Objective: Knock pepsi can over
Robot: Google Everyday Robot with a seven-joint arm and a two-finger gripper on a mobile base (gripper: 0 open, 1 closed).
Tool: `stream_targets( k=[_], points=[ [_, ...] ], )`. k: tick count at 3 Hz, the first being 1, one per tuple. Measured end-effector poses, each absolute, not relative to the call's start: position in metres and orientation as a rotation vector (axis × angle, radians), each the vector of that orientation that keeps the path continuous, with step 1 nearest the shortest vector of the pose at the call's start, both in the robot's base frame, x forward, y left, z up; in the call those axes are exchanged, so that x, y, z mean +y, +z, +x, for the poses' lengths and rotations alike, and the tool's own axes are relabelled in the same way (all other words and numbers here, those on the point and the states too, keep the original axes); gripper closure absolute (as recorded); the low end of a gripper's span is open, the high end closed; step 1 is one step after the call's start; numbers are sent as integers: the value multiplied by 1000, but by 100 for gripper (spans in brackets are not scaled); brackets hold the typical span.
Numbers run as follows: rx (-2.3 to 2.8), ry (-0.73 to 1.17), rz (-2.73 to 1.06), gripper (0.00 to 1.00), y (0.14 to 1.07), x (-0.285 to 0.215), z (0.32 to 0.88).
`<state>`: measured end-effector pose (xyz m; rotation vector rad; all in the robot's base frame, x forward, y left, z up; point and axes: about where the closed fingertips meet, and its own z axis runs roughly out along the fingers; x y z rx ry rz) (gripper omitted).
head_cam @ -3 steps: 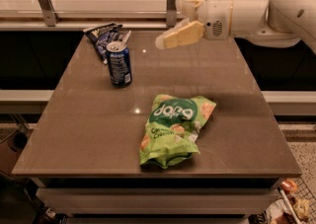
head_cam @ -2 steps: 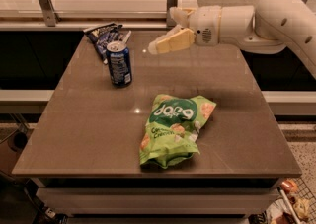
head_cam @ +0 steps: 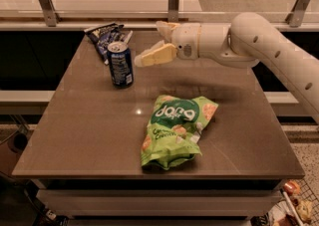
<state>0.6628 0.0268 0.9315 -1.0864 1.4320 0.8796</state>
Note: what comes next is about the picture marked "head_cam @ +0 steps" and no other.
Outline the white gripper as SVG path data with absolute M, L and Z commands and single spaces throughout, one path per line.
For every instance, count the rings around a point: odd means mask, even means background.
M 179 24 L 156 21 L 157 30 L 168 42 L 159 41 L 135 57 L 137 67 L 148 67 L 173 61 L 177 56 L 182 60 L 198 58 L 198 23 Z

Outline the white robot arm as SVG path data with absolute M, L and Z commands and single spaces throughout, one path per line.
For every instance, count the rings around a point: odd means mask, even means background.
M 162 40 L 135 57 L 148 67 L 207 58 L 232 68 L 265 65 L 304 109 L 319 121 L 319 60 L 285 38 L 256 13 L 241 13 L 230 24 L 157 22 Z

